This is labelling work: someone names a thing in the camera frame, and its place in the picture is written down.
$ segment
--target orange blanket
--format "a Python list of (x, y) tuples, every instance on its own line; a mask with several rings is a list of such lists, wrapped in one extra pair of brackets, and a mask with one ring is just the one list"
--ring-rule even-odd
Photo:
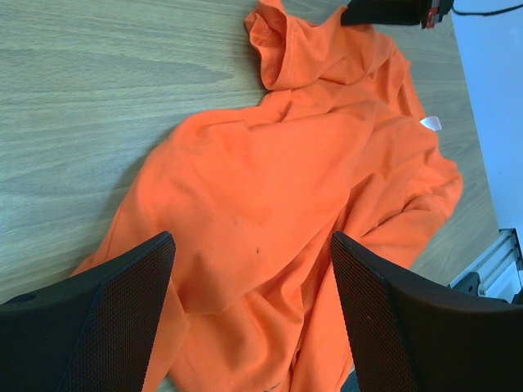
[(99, 265), (162, 230), (177, 254), (144, 391), (334, 391), (352, 365), (329, 238), (412, 265), (463, 188), (395, 43), (261, 0), (247, 17), (272, 90), (183, 122), (146, 160)]

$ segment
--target orange fabric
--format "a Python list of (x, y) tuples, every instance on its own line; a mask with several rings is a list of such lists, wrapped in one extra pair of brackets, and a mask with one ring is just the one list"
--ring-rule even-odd
[(462, 192), (394, 42), (261, 0), (247, 17), (272, 90), (183, 122), (146, 160), (77, 272), (162, 230), (177, 254), (144, 391), (334, 391), (351, 368), (329, 239), (404, 267)]

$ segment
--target white tag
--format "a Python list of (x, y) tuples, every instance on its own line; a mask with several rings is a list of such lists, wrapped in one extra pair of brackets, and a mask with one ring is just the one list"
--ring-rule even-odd
[(424, 118), (420, 123), (427, 127), (428, 129), (432, 129), (434, 132), (441, 131), (443, 128), (441, 127), (441, 122), (436, 116), (431, 116)]

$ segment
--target black cable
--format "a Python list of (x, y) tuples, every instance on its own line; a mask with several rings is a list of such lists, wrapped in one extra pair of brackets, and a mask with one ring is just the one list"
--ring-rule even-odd
[(454, 12), (454, 14), (461, 15), (461, 16), (494, 16), (494, 15), (504, 14), (506, 12), (519, 10), (520, 8), (523, 8), (523, 4), (520, 4), (519, 6), (503, 8), (502, 10), (490, 11), (490, 12), (463, 12), (463, 11), (456, 11), (454, 6), (452, 6), (452, 11)]

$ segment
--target wood grain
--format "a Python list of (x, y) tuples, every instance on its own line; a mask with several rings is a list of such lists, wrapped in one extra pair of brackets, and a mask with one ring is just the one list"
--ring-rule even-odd
[[(342, 1), (285, 1), (320, 22)], [(257, 105), (253, 0), (0, 0), (0, 303), (93, 252), (144, 157), (184, 118)], [(466, 190), (414, 269), (447, 283), (497, 235), (450, 18), (387, 28)], [(171, 390), (166, 383), (163, 390)]]

